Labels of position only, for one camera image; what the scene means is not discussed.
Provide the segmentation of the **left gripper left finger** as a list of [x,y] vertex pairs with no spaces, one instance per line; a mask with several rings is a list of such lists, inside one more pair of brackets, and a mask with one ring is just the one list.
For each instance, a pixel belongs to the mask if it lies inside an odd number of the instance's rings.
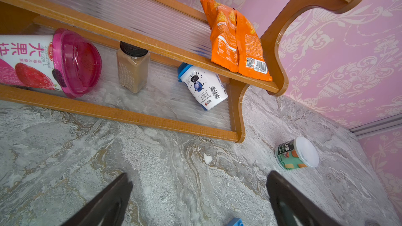
[[63,225],[121,226],[132,190],[128,174],[120,174]]

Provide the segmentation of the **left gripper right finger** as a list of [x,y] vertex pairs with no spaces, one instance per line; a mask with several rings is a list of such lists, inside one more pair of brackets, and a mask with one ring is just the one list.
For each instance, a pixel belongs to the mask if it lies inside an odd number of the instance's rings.
[[277,171],[271,171],[266,183],[270,203],[279,226],[338,226],[327,215]]

